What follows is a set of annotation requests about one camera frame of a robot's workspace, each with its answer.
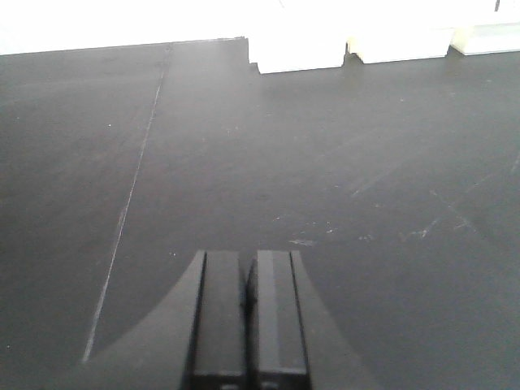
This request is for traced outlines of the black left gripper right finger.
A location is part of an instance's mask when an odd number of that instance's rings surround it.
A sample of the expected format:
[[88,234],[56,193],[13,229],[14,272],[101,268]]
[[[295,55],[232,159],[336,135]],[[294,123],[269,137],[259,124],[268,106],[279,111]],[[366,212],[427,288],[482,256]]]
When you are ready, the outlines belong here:
[[376,389],[297,251],[260,250],[248,281],[252,389]]

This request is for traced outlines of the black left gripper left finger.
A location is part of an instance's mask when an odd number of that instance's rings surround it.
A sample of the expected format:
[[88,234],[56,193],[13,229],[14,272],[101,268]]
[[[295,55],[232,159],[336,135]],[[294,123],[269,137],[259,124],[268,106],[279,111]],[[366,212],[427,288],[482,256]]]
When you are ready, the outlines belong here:
[[82,366],[79,389],[242,389],[245,325],[233,252],[196,252],[163,300]]

